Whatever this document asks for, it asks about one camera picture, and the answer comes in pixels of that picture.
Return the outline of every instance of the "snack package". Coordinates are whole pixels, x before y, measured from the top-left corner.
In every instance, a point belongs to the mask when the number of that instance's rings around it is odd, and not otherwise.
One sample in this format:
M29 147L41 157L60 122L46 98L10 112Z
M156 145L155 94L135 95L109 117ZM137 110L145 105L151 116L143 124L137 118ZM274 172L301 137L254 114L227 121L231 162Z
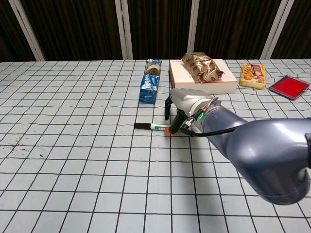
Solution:
M162 61L160 60L148 59L145 74L160 76L161 65L162 65Z
M181 59L187 69L201 83L218 80L223 72L215 62L203 52L185 53Z
M140 84L139 101L155 103L159 86L159 76L145 74Z
M245 63L241 69L240 85L264 89L266 84L265 67L263 65Z

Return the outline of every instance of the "yellow snack box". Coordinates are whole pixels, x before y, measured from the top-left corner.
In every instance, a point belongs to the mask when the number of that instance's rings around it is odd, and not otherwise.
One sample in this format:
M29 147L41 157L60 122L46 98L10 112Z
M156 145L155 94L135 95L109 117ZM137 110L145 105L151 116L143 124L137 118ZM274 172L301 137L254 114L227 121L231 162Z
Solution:
M245 63L241 69L240 85L264 89L266 84L265 67L263 65Z

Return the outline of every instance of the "black cable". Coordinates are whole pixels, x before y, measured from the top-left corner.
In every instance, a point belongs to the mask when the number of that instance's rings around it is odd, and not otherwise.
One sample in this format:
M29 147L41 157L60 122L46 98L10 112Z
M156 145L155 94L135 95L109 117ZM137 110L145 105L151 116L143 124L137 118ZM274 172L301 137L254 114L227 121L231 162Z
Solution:
M235 126L235 127L228 128L225 130L218 130L218 131L213 131L213 132L208 132L208 133L195 133L192 130L181 128L181 132L183 132L185 135L188 135L190 137L208 137L208 136L215 136L215 135L220 135L224 133L230 133L230 132L233 132L238 127L239 126Z

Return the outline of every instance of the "gold wrapper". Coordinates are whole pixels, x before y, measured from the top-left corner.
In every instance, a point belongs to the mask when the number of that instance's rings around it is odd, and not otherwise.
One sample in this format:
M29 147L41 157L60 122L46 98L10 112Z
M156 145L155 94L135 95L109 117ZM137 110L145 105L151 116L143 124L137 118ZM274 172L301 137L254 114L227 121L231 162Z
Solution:
M213 59L203 52L185 53L181 60L186 64L192 75L201 83L218 80L224 73L219 70Z

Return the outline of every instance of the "cookie package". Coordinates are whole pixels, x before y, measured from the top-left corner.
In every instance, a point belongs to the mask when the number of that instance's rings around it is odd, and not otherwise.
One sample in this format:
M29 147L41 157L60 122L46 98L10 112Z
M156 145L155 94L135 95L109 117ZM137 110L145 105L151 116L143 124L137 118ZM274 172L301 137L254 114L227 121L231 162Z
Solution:
M222 77L216 63L203 52L185 53L182 62L191 74L201 83L216 81Z
M264 89L266 85L265 67L258 64L243 64L240 85L256 89Z

